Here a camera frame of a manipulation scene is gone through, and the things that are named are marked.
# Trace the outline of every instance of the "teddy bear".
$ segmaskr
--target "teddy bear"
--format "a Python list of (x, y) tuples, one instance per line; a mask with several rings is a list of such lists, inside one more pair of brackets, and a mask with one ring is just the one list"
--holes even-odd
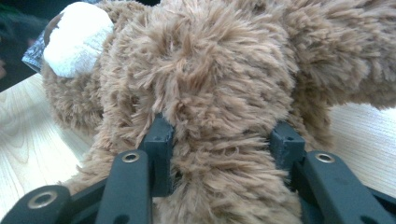
[(72, 193), (106, 178), (157, 114), (175, 128), (175, 191), (157, 223), (301, 223), (268, 149), (286, 121), (332, 150), (329, 111), (396, 106), (393, 0), (76, 3), (46, 29), (41, 74), (54, 119), (94, 136)]

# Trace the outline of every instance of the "table surface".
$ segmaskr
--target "table surface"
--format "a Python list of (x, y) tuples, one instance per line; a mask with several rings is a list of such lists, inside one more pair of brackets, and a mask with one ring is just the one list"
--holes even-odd
[[(0, 93), (0, 219), (25, 193), (76, 173), (92, 143), (54, 123), (41, 83), (36, 74)], [(396, 197), (396, 109), (337, 106), (332, 133), (361, 182)]]

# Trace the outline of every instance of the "stuffed animal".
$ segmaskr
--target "stuffed animal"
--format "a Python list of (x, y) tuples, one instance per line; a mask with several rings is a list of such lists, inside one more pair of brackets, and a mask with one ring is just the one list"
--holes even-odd
[(174, 126), (175, 192), (158, 223), (300, 223), (268, 150), (285, 120), (332, 149), (329, 109), (396, 106), (394, 0), (77, 3), (48, 26), (42, 75), (60, 125), (94, 134), (75, 193), (137, 148), (156, 114)]

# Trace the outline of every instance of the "white ear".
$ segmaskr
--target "white ear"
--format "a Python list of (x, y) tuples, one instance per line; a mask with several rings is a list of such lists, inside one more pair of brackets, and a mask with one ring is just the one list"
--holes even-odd
[(90, 73), (103, 42), (113, 32), (113, 22), (101, 8), (83, 2), (69, 5), (61, 14), (44, 49), (44, 59), (59, 77)]

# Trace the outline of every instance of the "brown teddy bear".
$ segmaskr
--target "brown teddy bear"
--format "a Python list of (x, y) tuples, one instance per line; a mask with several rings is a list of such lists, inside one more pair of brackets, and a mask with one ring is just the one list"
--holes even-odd
[(330, 150), (332, 105), (396, 105), (394, 0), (104, 1), (71, 5), (46, 35), (54, 117), (95, 134), (72, 192), (105, 178), (156, 114), (175, 127), (181, 178), (154, 201), (160, 223), (300, 223), (267, 148), (276, 123)]

